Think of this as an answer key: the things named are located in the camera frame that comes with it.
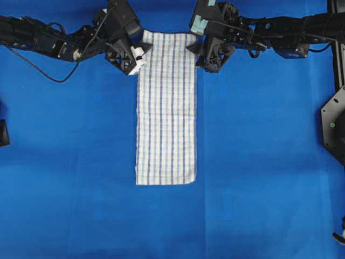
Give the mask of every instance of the blue fabric surface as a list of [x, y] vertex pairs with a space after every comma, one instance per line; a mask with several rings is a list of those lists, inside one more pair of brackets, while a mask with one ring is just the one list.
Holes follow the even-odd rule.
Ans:
[[[90, 24], [106, 1], [1, 0], [2, 15]], [[187, 32], [194, 0], [130, 0], [148, 30]], [[326, 12], [326, 0], [235, 0], [249, 17]], [[54, 77], [73, 64], [24, 53]], [[198, 179], [136, 187], [136, 84], [99, 56], [66, 83], [0, 49], [0, 258], [343, 258], [343, 167], [322, 148], [331, 50], [237, 51], [198, 72]]]

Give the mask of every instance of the blue stripe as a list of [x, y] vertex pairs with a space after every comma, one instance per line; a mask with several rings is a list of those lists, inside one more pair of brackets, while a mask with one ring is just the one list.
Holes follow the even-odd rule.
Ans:
[[176, 34], [174, 35], [174, 51], [172, 53], [172, 87], [171, 87], [171, 184], [174, 184], [174, 76], [175, 76], [175, 52], [176, 52]]
[[[185, 34], [185, 45], [187, 44], [187, 34]], [[184, 46], [184, 52], [183, 52], [183, 108], [182, 108], [182, 120], [183, 120], [183, 132], [182, 132], [182, 138], [183, 138], [183, 153], [182, 153], [182, 159], [183, 159], [183, 183], [185, 183], [185, 57], [187, 55], [187, 48]]]
[[[197, 56], [194, 57], [194, 64], [197, 62]], [[198, 167], [198, 161], [197, 161], [197, 128], [196, 128], [196, 121], [197, 121], [197, 67], [195, 66], [194, 69], [194, 179], [196, 179], [197, 174], [197, 167]]]
[[138, 184], [138, 176], [139, 176], [139, 150], [140, 150], [140, 72], [138, 74], [138, 92], [136, 95], [136, 114], [137, 114], [137, 131], [136, 131], [136, 184]]
[[164, 48], [165, 48], [165, 36], [163, 36], [163, 46], [162, 46], [162, 64], [161, 64], [161, 93], [160, 93], [160, 121], [161, 121], [161, 129], [160, 129], [160, 185], [162, 185], [162, 153], [163, 153], [163, 69], [164, 69]]
[[[148, 31], [144, 32], [143, 42], [149, 42], [149, 40], [148, 40], [148, 33], [149, 33]], [[143, 102], [145, 102], [145, 100], [146, 100], [146, 89], [145, 89], [145, 87], [146, 87], [146, 82], [147, 82], [147, 76], [146, 76], [147, 69], [148, 69], [148, 66], [146, 65], [144, 67], [144, 71], [143, 71], [143, 75], [144, 75], [143, 86], [142, 86], [143, 87], [142, 88], [143, 89], [143, 91], [142, 91]], [[143, 108], [144, 109], [143, 109], [143, 113], [142, 113], [142, 121], [146, 121], [145, 105], [144, 104], [143, 104]], [[142, 170], [141, 170], [141, 175], [138, 176], [138, 177], [141, 178], [141, 184], [142, 185], [144, 184], [144, 180], [145, 180], [145, 178], [144, 178], [144, 175], [145, 175], [145, 173], [144, 173], [144, 171], [145, 171], [145, 159], [146, 159], [145, 154], [146, 154], [146, 134], [143, 133], [143, 139], [142, 139], [142, 163], [141, 163]]]
[[[169, 42], [171, 42], [171, 35], [169, 34], [168, 35], [168, 37], [169, 37], [169, 39], [168, 39], [168, 41]], [[167, 54], [167, 58], [168, 58], [168, 61], [167, 61], [167, 74], [169, 74], [169, 68], [170, 68], [170, 65], [171, 65], [171, 60], [170, 60], [170, 53], [168, 53]], [[168, 88], [169, 87], [167, 87], [167, 98], [166, 98], [166, 100], [165, 100], [165, 105], [166, 105], [166, 107], [165, 107], [165, 114], [168, 116], [168, 114], [169, 114], [169, 95], [168, 95]], [[168, 132], [169, 132], [169, 125], [168, 125], [168, 123], [166, 123], [167, 125], [166, 125], [166, 127], [165, 127], [165, 129], [166, 129], [166, 131], [165, 131], [165, 133], [167, 134], [167, 136], [166, 136], [166, 140], [165, 140], [165, 177], [166, 177], [166, 180], [165, 180], [165, 182], [166, 182], [166, 184], [168, 184], [168, 145], [169, 145], [169, 138], [168, 138]]]
[[161, 51], [161, 48], [160, 48], [160, 45], [161, 45], [161, 39], [160, 39], [160, 33], [155, 33], [155, 36], [156, 36], [156, 40], [154, 41], [154, 44], [157, 45], [157, 48], [156, 48], [156, 62], [155, 62], [155, 65], [154, 65], [154, 69], [155, 69], [155, 75], [153, 77], [153, 88], [154, 88], [154, 109], [153, 109], [153, 115], [154, 115], [154, 123], [153, 123], [153, 130], [152, 132], [154, 133], [154, 138], [153, 138], [153, 141], [152, 141], [152, 146], [153, 146], [153, 163], [152, 163], [152, 168], [153, 168], [153, 185], [156, 184], [156, 167], [157, 167], [157, 152], [156, 152], [156, 147], [158, 145], [157, 143], [157, 91], [158, 91], [158, 53]]
[[[152, 43], [154, 42], [154, 33], [152, 33]], [[153, 49], [151, 51], [150, 75], [149, 75], [149, 149], [148, 149], [148, 164], [147, 164], [147, 185], [150, 185], [150, 159], [151, 159], [151, 87], [152, 87], [152, 59]]]

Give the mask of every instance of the metal frame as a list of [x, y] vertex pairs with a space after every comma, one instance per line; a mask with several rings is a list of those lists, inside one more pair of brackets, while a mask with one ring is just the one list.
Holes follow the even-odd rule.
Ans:
[[[345, 12], [345, 0], [328, 0], [328, 12]], [[332, 44], [335, 90], [345, 86], [345, 45]]]

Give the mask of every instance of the black metal bracket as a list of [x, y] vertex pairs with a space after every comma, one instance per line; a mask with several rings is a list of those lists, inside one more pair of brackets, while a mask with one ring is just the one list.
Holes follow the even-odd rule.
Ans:
[[9, 134], [5, 120], [0, 120], [0, 147], [10, 144]]

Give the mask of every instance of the towel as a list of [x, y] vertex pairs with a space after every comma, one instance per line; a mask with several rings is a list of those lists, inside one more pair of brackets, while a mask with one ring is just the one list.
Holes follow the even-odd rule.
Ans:
[[185, 185], [196, 180], [197, 37], [145, 31], [153, 44], [138, 77], [137, 185]]

